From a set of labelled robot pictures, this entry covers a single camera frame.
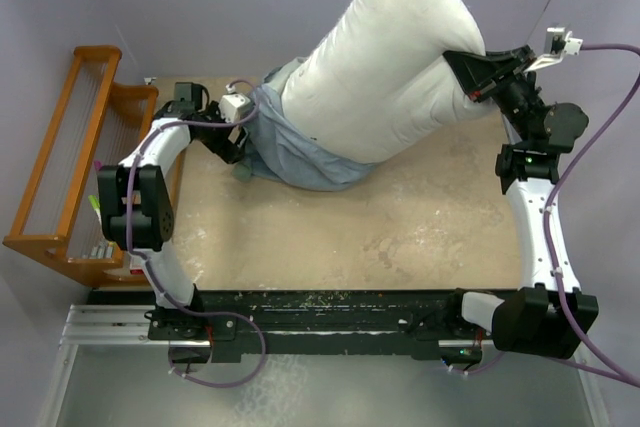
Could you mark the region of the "white pillow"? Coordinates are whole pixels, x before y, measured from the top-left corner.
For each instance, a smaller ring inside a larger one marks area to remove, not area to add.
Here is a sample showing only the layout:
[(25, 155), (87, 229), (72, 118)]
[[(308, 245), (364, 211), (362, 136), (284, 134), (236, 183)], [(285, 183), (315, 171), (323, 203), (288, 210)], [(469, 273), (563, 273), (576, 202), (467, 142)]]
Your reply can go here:
[(335, 155), (384, 162), (443, 126), (493, 111), (463, 93), (447, 51), (485, 52), (462, 0), (352, 0), (287, 79), (284, 116)]

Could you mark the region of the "patchwork green beige pillowcase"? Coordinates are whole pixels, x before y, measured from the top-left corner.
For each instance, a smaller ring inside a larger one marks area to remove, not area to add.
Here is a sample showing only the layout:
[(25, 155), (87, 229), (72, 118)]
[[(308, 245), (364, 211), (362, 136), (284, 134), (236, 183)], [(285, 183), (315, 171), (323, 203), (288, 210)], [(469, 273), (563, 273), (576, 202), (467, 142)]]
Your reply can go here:
[(248, 138), (244, 158), (232, 170), (236, 180), (259, 177), (311, 191), (337, 192), (376, 169), (376, 164), (361, 164), (326, 151), (285, 119), (281, 94), (303, 61), (298, 57), (273, 69), (251, 93), (258, 113), (243, 125)]

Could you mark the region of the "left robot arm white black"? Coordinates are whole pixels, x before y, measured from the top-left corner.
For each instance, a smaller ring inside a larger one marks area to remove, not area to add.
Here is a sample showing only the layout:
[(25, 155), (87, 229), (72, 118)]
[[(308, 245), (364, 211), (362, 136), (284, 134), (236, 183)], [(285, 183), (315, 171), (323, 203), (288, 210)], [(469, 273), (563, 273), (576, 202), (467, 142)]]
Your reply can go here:
[(202, 334), (204, 307), (196, 285), (172, 246), (175, 217), (165, 176), (192, 143), (223, 162), (243, 160), (244, 125), (257, 114), (254, 100), (234, 80), (219, 100), (199, 83), (178, 82), (174, 97), (153, 114), (150, 130), (116, 165), (98, 170), (98, 202), (104, 237), (139, 259), (159, 308), (176, 309), (171, 328), (184, 339)]

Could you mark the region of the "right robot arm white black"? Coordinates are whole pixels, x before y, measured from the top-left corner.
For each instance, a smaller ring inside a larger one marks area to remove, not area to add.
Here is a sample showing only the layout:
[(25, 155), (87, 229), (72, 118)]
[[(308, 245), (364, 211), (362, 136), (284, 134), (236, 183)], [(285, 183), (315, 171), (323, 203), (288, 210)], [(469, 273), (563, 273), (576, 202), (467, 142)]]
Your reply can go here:
[(560, 157), (573, 150), (589, 118), (576, 104), (542, 100), (528, 46), (485, 55), (447, 51), (444, 59), (463, 93), (473, 102), (492, 101), (517, 135), (501, 147), (495, 173), (515, 218), (522, 261), (521, 285), (505, 299), (457, 290), (446, 330), (467, 338), (480, 327), (500, 351), (567, 360), (599, 306), (583, 293), (552, 212)]

